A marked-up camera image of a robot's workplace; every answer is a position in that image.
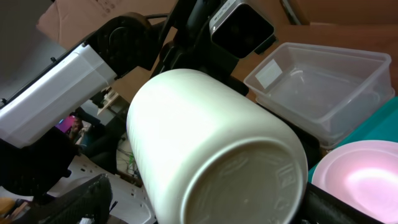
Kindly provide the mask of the white cup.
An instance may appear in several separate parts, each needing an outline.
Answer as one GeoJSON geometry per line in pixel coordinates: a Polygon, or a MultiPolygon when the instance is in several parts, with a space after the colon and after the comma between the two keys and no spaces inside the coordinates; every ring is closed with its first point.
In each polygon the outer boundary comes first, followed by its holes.
{"type": "Polygon", "coordinates": [[[202,72],[136,93],[127,134],[159,223],[293,223],[308,166],[282,120],[202,72]]]}

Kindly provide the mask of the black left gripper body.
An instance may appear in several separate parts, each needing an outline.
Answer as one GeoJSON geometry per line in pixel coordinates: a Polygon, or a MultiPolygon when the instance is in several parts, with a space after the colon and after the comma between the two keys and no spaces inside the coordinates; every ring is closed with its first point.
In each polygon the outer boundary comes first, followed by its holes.
{"type": "Polygon", "coordinates": [[[201,71],[243,96],[248,94],[249,88],[231,75],[241,58],[211,41],[209,21],[225,2],[177,1],[163,25],[159,39],[164,41],[172,27],[177,32],[172,41],[162,44],[153,77],[169,70],[187,68],[201,71]]]}

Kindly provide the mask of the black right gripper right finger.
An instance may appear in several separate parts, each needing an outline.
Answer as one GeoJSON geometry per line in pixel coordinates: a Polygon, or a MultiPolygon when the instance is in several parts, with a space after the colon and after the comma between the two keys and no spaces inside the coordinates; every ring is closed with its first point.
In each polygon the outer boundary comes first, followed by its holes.
{"type": "Polygon", "coordinates": [[[307,184],[295,223],[382,224],[311,183],[307,184]]]}

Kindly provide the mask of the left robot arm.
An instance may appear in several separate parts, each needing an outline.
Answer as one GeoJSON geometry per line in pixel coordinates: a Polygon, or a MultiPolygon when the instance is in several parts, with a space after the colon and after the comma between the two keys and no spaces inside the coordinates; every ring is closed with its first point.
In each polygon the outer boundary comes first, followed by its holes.
{"type": "Polygon", "coordinates": [[[56,125],[86,100],[137,67],[156,76],[190,68],[246,95],[231,76],[238,61],[275,42],[275,29],[249,1],[177,1],[167,14],[129,12],[90,33],[31,82],[1,102],[1,186],[45,195],[76,147],[56,125]]]}

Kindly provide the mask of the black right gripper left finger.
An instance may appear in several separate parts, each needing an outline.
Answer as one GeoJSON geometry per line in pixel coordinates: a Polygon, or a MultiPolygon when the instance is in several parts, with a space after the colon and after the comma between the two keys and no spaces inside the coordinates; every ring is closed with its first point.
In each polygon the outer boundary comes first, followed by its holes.
{"type": "Polygon", "coordinates": [[[113,193],[106,174],[100,174],[46,205],[32,207],[16,224],[69,224],[82,218],[94,223],[106,223],[113,193]]]}

